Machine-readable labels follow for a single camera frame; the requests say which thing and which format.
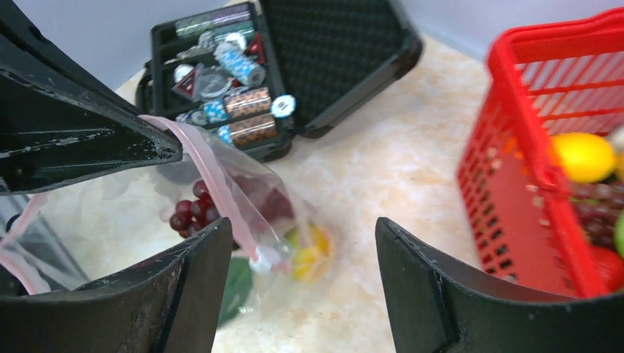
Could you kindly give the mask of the yellow green toy fruit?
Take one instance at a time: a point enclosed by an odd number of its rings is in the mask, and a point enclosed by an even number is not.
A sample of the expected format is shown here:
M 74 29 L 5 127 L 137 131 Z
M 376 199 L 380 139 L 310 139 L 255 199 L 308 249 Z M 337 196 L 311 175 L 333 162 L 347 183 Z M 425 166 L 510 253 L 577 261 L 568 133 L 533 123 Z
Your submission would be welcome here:
M 316 224 L 309 224 L 305 234 L 301 229 L 294 227 L 285 235 L 294 250 L 291 256 L 291 278 L 304 283 L 317 282 L 333 264 L 335 239 L 329 229 Z

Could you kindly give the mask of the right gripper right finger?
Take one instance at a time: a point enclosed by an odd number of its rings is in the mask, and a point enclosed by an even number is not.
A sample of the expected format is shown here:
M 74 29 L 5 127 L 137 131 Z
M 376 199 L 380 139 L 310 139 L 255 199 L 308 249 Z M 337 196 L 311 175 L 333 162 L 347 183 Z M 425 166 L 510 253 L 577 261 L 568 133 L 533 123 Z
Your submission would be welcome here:
M 375 226 L 397 352 L 621 352 L 623 295 L 572 299 L 493 277 L 415 238 Z

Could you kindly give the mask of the clear zip top bag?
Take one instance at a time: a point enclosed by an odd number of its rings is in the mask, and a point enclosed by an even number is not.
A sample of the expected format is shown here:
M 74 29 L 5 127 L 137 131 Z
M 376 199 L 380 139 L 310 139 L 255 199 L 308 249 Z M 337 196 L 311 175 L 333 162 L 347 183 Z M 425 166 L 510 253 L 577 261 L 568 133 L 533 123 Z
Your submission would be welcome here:
M 1 234 L 1 268 L 28 294 L 77 289 L 221 217 L 233 225 L 233 254 L 220 324 L 251 312 L 279 276 L 310 283 L 327 273 L 332 228 L 275 172 L 203 128 L 148 122 L 181 140 L 181 161 L 36 193 Z

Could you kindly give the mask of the white green toy leek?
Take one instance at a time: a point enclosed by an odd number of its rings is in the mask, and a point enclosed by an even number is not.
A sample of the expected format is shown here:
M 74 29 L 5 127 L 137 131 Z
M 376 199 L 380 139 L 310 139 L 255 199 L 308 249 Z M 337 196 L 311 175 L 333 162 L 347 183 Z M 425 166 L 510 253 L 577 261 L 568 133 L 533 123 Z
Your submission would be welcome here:
M 247 299 L 252 287 L 253 272 L 248 260 L 232 257 L 221 301 L 218 328 L 247 310 Z

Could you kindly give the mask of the dark red toy grapes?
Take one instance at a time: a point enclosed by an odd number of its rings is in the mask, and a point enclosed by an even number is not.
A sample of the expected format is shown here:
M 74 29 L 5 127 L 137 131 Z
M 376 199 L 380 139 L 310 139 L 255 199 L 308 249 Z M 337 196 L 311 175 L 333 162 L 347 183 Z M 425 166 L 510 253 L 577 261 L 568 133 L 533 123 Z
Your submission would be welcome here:
M 291 202 L 276 184 L 240 174 L 233 176 L 233 181 L 269 223 L 294 218 Z M 196 181 L 192 192 L 195 198 L 177 202 L 169 219 L 170 227 L 184 238 L 221 217 L 204 181 Z

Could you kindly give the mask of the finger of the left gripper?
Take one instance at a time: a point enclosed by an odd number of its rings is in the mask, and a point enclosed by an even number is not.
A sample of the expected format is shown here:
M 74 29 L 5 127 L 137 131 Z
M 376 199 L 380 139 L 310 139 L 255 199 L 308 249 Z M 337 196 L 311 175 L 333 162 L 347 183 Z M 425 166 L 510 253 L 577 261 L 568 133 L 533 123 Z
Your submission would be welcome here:
M 182 145 L 1 3 L 1 194 L 180 161 Z

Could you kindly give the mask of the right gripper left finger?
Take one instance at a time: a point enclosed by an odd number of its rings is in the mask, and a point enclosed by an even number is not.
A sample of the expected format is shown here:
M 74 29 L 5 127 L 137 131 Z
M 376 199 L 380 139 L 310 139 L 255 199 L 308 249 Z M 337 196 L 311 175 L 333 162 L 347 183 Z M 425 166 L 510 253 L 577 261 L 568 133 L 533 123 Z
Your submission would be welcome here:
M 25 294 L 1 272 L 3 352 L 210 352 L 232 247 L 220 218 L 73 291 Z

